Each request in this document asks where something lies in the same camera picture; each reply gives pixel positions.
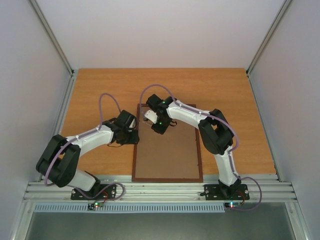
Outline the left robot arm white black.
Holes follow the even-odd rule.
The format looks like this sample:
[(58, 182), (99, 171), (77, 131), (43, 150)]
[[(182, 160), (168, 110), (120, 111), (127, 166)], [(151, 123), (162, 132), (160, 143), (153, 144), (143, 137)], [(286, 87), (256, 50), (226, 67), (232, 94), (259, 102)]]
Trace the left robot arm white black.
[(126, 110), (118, 117), (103, 121), (101, 125), (79, 135), (53, 136), (42, 153), (36, 170), (44, 176), (44, 184), (59, 188), (66, 186), (82, 190), (89, 199), (101, 193), (99, 180), (92, 174), (78, 170), (81, 156), (103, 145), (116, 143), (136, 145), (139, 142), (137, 118)]

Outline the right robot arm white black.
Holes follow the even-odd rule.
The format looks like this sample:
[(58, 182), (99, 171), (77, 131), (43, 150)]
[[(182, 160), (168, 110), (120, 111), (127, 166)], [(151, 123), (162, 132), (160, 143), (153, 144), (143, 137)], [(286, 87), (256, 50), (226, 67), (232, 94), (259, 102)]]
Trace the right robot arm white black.
[(219, 172), (218, 184), (225, 198), (234, 197), (241, 184), (233, 160), (234, 131), (222, 112), (201, 110), (181, 101), (167, 97), (161, 99), (153, 94), (146, 101), (149, 110), (144, 118), (152, 122), (151, 128), (163, 135), (174, 120), (196, 128), (201, 136), (205, 149), (213, 154)]

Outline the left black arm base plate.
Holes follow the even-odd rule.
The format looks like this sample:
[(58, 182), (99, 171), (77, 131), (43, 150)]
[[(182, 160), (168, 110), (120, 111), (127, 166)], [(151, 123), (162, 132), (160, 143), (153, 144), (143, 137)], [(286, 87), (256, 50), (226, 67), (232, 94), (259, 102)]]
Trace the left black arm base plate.
[(84, 191), (80, 188), (74, 188), (71, 192), (71, 200), (102, 200), (105, 197), (107, 199), (114, 199), (117, 193), (116, 184), (98, 184), (95, 185), (91, 190)]

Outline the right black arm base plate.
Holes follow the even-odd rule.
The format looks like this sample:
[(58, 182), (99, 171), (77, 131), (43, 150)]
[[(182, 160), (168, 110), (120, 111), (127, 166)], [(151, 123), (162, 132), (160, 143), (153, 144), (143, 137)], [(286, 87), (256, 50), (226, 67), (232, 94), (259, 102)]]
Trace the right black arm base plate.
[(205, 184), (204, 191), (201, 193), (207, 201), (240, 201), (249, 200), (249, 190), (246, 184), (240, 184), (238, 189), (231, 196), (224, 196), (218, 184)]

